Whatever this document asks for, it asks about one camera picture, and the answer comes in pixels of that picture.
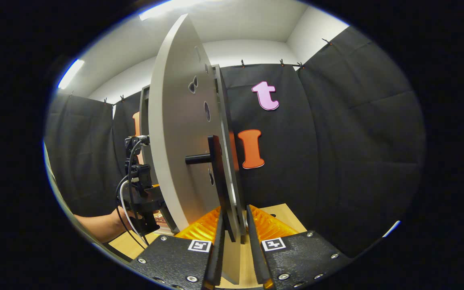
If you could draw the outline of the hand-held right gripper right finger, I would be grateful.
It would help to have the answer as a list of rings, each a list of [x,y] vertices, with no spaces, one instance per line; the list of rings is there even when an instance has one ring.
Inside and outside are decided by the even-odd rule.
[[[304,290],[353,261],[316,231],[298,233],[252,205],[246,217],[256,279],[265,290]]]

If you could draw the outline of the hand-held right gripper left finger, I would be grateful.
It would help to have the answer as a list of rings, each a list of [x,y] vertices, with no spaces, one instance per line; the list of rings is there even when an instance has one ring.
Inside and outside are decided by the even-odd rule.
[[[129,267],[169,290],[213,290],[222,277],[225,238],[217,207],[177,235],[158,236]]]

